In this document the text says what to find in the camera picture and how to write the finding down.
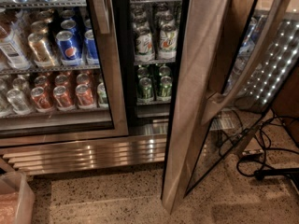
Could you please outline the glass fridge door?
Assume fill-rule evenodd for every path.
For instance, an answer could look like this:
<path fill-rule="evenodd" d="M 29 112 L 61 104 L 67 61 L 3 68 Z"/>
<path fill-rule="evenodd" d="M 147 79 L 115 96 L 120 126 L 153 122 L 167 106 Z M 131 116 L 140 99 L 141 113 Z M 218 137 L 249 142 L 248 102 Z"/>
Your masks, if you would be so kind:
<path fill-rule="evenodd" d="M 36 120 L 44 123 L 78 124 L 82 121 L 110 121 L 112 124 L 126 124 L 124 100 L 121 85 L 121 69 L 115 23 L 111 0 L 0 0 L 0 22 L 8 24 L 28 48 L 30 68 L 18 70 L 8 64 L 8 59 L 1 52 L 1 129 L 7 120 L 23 120 L 32 123 Z M 56 43 L 56 35 L 70 31 L 78 38 L 82 46 L 82 65 L 66 66 Z M 88 62 L 84 42 L 86 31 L 92 30 L 99 64 Z M 55 52 L 58 65 L 38 67 L 34 53 L 28 44 L 32 33 L 45 35 Z M 93 92 L 94 108 L 80 108 L 76 96 L 76 86 L 88 85 Z M 75 108 L 61 111 L 53 97 L 57 86 L 69 89 Z M 49 112 L 38 112 L 31 98 L 31 90 L 42 87 L 48 91 L 54 108 Z M 19 115 L 7 100 L 11 89 L 23 91 L 29 100 L 33 112 Z"/>
<path fill-rule="evenodd" d="M 298 0 L 183 0 L 162 204 L 243 151 L 298 65 Z"/>

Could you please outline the stainless fridge bottom grille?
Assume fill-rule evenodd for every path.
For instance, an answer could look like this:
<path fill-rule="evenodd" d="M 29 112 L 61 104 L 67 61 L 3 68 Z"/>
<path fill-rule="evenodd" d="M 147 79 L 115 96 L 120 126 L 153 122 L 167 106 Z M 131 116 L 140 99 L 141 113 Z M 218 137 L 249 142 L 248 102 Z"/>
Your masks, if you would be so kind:
<path fill-rule="evenodd" d="M 221 161 L 241 150 L 257 130 L 255 123 L 172 125 L 165 121 L 128 127 L 110 121 L 32 123 L 7 120 L 1 129 L 1 169 L 49 175 L 161 162 L 163 179 L 189 178 L 209 134 L 216 146 L 210 158 Z"/>

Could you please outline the green soda can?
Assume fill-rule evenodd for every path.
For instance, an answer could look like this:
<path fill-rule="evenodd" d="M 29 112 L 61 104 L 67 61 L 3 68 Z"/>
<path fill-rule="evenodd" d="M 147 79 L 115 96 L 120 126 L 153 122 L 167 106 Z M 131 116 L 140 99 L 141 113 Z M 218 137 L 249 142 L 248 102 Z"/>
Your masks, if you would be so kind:
<path fill-rule="evenodd" d="M 158 86 L 157 99 L 160 101 L 167 101 L 171 98 L 172 94 L 172 78 L 163 76 L 160 78 Z"/>

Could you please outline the white green can far left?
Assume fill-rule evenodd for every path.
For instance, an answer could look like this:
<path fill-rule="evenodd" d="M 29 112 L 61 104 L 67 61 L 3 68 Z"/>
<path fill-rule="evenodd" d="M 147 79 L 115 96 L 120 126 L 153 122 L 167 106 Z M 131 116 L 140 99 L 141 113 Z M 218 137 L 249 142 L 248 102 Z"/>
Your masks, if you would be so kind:
<path fill-rule="evenodd" d="M 141 26 L 136 29 L 135 60 L 137 62 L 148 62 L 153 58 L 154 48 L 150 28 Z"/>

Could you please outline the red soda can right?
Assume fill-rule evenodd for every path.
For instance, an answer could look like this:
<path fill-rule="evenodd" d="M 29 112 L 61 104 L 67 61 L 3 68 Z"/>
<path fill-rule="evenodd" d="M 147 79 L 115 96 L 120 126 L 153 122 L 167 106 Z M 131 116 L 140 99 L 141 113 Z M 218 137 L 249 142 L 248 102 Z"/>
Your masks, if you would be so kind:
<path fill-rule="evenodd" d="M 93 98 L 92 89 L 86 84 L 76 86 L 76 96 L 78 98 L 78 106 L 80 108 L 94 108 L 95 100 Z"/>

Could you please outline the red soda can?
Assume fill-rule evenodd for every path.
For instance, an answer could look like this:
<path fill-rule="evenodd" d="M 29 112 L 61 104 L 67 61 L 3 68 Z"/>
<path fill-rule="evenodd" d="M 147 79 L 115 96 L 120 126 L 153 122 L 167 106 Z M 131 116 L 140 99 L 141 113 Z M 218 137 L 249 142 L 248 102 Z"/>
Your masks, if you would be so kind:
<path fill-rule="evenodd" d="M 80 108 L 94 108 L 95 100 L 93 98 L 92 89 L 86 84 L 76 86 L 76 96 L 78 98 L 78 106 Z"/>
<path fill-rule="evenodd" d="M 68 111 L 75 108 L 74 100 L 70 91 L 65 86 L 57 86 L 53 90 L 53 97 L 57 102 L 57 107 L 61 111 Z"/>
<path fill-rule="evenodd" d="M 48 93 L 42 87 L 36 87 L 31 90 L 31 98 L 38 112 L 49 112 L 54 108 L 53 101 Z"/>

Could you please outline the blue Pepsi can edge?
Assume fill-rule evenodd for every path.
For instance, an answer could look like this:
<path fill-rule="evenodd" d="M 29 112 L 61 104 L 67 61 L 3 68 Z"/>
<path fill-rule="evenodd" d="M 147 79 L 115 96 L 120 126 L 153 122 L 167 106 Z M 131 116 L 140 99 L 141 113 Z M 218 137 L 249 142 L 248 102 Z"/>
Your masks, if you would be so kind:
<path fill-rule="evenodd" d="M 91 64 L 99 64 L 97 47 L 95 44 L 92 30 L 88 30 L 85 32 L 84 42 L 85 42 L 85 46 L 86 46 L 87 53 L 88 53 L 88 55 L 87 55 L 88 62 Z"/>

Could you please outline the red soda can middle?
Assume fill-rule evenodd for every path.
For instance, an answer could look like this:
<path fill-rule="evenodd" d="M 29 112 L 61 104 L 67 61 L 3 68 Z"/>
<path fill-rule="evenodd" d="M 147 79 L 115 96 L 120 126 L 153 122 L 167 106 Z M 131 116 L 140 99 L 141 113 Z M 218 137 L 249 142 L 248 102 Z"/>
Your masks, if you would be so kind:
<path fill-rule="evenodd" d="M 70 91 L 65 86 L 57 86 L 53 90 L 53 97 L 57 102 L 57 107 L 61 111 L 68 111 L 75 108 L 74 100 Z"/>

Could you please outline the blue Pepsi can front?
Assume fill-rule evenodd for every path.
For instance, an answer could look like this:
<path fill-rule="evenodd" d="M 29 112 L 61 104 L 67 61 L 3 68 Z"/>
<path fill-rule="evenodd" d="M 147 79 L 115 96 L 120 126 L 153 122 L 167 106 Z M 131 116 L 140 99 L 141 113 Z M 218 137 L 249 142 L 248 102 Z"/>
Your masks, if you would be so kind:
<path fill-rule="evenodd" d="M 75 35 L 63 30 L 56 35 L 56 43 L 62 54 L 63 65 L 82 65 L 82 46 Z"/>

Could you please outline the red soda can left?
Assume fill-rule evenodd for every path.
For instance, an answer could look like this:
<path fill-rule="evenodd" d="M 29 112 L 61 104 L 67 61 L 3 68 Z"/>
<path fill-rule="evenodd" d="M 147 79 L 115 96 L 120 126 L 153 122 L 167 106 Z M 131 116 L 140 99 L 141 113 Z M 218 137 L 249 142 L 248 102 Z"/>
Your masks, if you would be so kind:
<path fill-rule="evenodd" d="M 36 87 L 31 90 L 31 98 L 38 112 L 49 112 L 54 108 L 53 101 L 48 93 L 42 87 Z"/>

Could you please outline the gold soda can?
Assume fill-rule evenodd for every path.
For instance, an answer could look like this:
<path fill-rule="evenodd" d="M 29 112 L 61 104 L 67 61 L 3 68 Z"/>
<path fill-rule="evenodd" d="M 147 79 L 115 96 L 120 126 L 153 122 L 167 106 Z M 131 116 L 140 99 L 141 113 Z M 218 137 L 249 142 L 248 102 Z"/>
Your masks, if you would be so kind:
<path fill-rule="evenodd" d="M 34 61 L 38 67 L 48 68 L 59 64 L 57 56 L 45 35 L 39 33 L 29 34 L 28 44 L 34 53 Z"/>

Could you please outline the silver can lower left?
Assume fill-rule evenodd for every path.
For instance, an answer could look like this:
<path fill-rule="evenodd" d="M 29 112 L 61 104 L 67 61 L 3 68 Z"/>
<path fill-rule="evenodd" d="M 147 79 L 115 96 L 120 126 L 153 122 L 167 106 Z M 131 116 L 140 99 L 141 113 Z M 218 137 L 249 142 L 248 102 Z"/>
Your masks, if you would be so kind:
<path fill-rule="evenodd" d="M 32 106 L 23 91 L 11 89 L 7 92 L 7 100 L 13 110 L 19 115 L 26 115 L 33 112 Z"/>

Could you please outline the clear labelled bottle left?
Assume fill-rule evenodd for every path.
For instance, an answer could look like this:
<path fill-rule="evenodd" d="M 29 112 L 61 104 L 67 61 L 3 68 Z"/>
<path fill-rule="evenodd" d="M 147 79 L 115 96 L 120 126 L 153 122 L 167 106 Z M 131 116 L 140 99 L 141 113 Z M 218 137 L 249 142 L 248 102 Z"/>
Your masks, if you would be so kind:
<path fill-rule="evenodd" d="M 19 36 L 6 23 L 0 22 L 0 50 L 8 59 L 8 64 L 18 70 L 27 70 L 29 62 L 29 51 Z"/>

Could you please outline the clear plastic storage bin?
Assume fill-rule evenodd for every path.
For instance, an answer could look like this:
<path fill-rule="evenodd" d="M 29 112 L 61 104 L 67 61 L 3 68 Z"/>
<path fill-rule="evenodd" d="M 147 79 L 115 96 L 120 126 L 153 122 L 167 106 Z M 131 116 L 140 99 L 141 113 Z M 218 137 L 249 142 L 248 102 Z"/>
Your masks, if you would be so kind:
<path fill-rule="evenodd" d="M 34 202 L 24 173 L 0 176 L 0 224 L 31 224 Z"/>

